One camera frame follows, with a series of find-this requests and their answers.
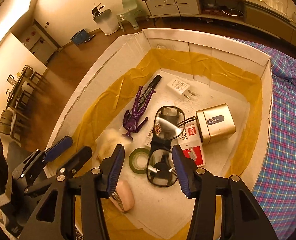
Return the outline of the pink white stapler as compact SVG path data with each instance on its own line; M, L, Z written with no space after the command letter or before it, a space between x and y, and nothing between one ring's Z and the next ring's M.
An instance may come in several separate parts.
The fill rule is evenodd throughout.
M131 187L125 180L118 181L117 187L109 199L121 212L130 211L135 204Z

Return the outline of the gold metal tin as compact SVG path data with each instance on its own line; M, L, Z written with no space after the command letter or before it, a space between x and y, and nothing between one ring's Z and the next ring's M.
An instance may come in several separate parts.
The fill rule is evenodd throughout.
M203 145L228 139L236 132L235 122L226 103L196 111Z

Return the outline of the green tape roll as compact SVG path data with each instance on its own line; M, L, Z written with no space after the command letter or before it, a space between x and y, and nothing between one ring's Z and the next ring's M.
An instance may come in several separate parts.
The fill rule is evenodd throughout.
M145 174L148 159L149 150L147 148L135 149L128 158L130 169L136 174Z

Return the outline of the black marker pen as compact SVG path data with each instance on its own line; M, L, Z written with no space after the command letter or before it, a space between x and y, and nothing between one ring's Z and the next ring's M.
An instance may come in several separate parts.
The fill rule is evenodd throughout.
M145 89L143 95L140 97L139 99L139 106L141 107L144 103L144 101L147 99L150 91L154 90L156 85L159 83L159 81L161 80L161 76L160 75L156 75L154 77L154 79L149 83L149 85L147 86L147 88Z

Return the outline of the white power adapter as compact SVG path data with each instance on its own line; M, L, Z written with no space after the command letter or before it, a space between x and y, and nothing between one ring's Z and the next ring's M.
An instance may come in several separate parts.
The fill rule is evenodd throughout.
M192 91L191 86L179 78L172 79L167 88L180 99L191 100L192 96L196 96L196 93Z

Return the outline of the long grey tv cabinet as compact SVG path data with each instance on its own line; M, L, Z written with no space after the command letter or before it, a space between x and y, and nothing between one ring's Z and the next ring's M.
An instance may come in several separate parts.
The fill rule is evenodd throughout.
M200 17L251 27L296 47L296 24L258 0L143 0L150 18Z

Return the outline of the dining chairs and table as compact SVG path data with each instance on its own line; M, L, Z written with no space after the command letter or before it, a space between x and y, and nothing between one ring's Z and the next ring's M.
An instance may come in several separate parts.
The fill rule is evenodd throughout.
M6 109L1 113L0 117L0 133L10 136L17 143L21 143L21 133L24 128L28 129L25 121L28 117L24 111L27 107L27 101L32 98L32 93L24 90L23 85L26 84L33 91L42 93L39 82L43 82L43 76L29 65L25 65L13 88L8 94Z

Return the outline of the green plastic child chair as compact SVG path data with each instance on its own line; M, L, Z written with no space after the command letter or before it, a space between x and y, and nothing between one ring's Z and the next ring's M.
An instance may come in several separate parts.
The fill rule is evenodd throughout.
M123 32L125 32L123 22L129 22L134 30L139 30L137 18L149 21L149 16L137 0L122 0L122 4L123 11L117 14L117 19Z

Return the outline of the white trash bin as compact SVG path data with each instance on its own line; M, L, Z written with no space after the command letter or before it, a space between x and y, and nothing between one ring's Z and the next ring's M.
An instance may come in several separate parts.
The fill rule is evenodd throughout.
M105 35L111 35L119 30L120 25L116 16L110 9L103 10L105 6L96 5L92 10L93 21L99 26Z

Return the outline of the black safety glasses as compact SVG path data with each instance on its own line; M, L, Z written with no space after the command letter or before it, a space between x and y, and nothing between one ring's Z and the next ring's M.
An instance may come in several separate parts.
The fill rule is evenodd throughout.
M146 177L152 185L170 187L177 181L171 144L183 133L186 125L194 120L195 116L185 118L184 111L175 106L162 106L157 110L153 127L159 123L161 132L158 137L162 140L162 144L151 145L149 152Z

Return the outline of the purple plastic figurine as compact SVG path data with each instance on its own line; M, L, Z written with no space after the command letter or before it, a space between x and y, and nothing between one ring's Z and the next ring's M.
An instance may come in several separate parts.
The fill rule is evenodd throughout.
M147 98L144 100L143 106L139 108L139 99L140 99L142 88L143 86L139 86L139 89L136 94L135 101L132 107L132 111L130 112L129 110L127 110L124 114L124 119L123 119L123 128L127 130L124 136L128 137L132 141L133 141L133 137L131 136L131 133L138 133L142 129L142 127L145 125L145 123L147 123L148 117L146 117L141 124L138 124L139 119L147 109L147 106L149 104L149 101L151 100L152 95L156 93L155 90L151 90L148 93Z

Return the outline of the white foam box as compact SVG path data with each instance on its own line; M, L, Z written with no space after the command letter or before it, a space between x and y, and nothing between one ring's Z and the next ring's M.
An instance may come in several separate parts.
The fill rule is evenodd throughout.
M252 194L267 150L271 58L180 29L119 37L77 86L49 144L84 148L85 239L276 239Z

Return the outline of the blue plastic crate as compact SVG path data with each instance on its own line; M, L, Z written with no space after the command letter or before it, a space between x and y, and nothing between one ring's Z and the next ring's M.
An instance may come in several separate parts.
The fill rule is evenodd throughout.
M85 29L82 29L78 31L70 40L75 45L80 45L84 42L87 42L90 39L90 35L85 31Z

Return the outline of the red staples box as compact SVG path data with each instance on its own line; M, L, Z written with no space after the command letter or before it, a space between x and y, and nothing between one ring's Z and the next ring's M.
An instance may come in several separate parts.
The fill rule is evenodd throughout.
M185 127L183 133L178 137L178 144L185 157L192 159L198 167L205 166L203 146L196 124Z

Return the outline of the small labelled glass tube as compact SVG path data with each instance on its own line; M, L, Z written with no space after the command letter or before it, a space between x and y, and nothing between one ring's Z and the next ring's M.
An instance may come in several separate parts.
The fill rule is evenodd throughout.
M148 136L145 139L145 146L151 147L151 145L161 145L162 140L158 137L160 132L161 132L161 127L160 127L159 123L157 123L149 131Z

